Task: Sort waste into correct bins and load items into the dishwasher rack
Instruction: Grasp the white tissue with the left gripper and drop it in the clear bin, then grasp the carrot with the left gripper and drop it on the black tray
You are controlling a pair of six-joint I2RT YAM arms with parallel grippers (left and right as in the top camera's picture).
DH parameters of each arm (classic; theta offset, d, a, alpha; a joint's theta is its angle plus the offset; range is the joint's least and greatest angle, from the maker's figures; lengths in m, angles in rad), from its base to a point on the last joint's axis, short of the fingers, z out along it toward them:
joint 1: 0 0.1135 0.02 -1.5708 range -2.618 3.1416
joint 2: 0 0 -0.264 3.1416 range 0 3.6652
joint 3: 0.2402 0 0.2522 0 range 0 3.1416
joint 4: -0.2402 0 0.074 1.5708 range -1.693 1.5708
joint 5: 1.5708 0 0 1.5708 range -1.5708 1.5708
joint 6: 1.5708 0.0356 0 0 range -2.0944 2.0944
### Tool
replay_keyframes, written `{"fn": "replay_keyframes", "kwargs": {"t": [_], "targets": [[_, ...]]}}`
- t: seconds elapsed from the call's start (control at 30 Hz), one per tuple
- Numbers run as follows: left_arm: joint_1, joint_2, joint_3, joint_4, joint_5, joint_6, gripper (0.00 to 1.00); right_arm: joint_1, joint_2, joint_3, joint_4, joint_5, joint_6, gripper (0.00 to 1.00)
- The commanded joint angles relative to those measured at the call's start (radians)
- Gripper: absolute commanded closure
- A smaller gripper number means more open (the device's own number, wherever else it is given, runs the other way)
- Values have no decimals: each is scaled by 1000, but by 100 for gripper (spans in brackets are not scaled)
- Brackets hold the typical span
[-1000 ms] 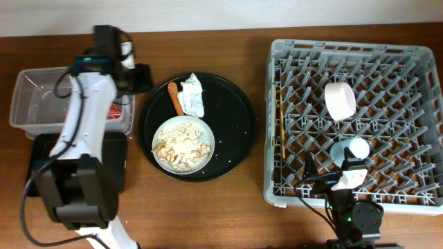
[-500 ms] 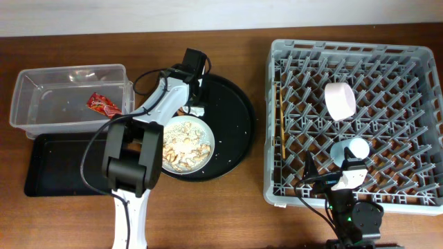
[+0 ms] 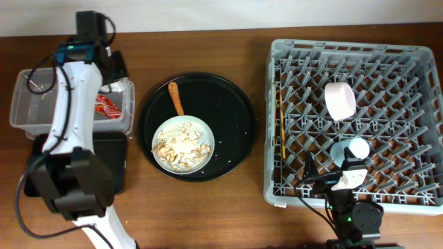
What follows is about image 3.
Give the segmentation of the light blue cup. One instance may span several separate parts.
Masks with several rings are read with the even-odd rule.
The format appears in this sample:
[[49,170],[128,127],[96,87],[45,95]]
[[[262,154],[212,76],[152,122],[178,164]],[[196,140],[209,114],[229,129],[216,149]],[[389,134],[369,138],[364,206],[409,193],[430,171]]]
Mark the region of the light blue cup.
[[341,167],[345,160],[344,149],[346,147],[348,147],[350,151],[360,159],[366,158],[370,153],[368,142],[360,137],[334,143],[330,151],[330,156],[332,157],[334,164],[338,167]]

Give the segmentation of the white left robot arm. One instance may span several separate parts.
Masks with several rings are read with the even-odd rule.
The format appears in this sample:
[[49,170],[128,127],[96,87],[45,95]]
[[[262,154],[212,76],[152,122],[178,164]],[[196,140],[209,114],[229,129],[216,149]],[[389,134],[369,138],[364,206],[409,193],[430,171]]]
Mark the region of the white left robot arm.
[[[114,202],[114,180],[93,148],[96,97],[103,84],[119,80],[119,52],[107,45],[63,44],[51,56],[57,98],[55,113],[41,156],[29,159],[15,194],[15,214],[21,229],[36,239],[83,230],[96,248],[137,248],[125,231]],[[73,222],[72,228],[36,234],[23,221],[19,196],[30,181],[48,209]]]

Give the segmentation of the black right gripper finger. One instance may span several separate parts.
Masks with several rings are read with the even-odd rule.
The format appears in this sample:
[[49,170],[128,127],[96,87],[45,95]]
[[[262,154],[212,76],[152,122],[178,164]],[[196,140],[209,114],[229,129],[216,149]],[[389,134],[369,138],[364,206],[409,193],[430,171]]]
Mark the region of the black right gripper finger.
[[318,170],[315,166],[312,153],[310,151],[307,151],[305,153],[305,166],[304,166],[303,178],[311,178],[317,175],[318,175]]
[[342,169],[350,169],[351,167],[356,167],[362,164],[362,160],[357,158],[349,147],[344,149],[344,160],[342,162]]

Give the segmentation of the red snack wrapper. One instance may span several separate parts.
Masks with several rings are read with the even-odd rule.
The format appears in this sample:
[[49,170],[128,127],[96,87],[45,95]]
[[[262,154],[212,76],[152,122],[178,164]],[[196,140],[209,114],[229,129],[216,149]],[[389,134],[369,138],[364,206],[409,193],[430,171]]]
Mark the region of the red snack wrapper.
[[121,110],[110,99],[103,95],[97,95],[94,109],[95,112],[109,119],[117,119],[122,115]]

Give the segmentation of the white napkin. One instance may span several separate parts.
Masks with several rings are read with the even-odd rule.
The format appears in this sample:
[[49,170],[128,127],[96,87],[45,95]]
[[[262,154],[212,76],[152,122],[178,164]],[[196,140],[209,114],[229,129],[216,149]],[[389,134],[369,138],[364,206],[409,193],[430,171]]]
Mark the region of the white napkin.
[[113,92],[120,93],[125,90],[125,81],[118,80],[116,82],[112,82],[110,84],[106,84],[100,88],[100,92],[102,94],[110,94]]

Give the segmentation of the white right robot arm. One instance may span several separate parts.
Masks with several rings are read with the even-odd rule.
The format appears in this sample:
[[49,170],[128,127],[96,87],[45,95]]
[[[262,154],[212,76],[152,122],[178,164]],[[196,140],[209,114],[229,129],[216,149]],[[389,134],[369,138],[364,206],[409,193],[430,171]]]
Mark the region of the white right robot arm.
[[305,154],[305,165],[299,185],[311,185],[314,194],[325,196],[324,219],[336,235],[327,241],[328,248],[374,248],[381,237],[384,208],[373,201],[357,201],[353,191],[360,187],[368,173],[368,159],[357,158],[346,147],[340,168],[319,174],[311,152]]

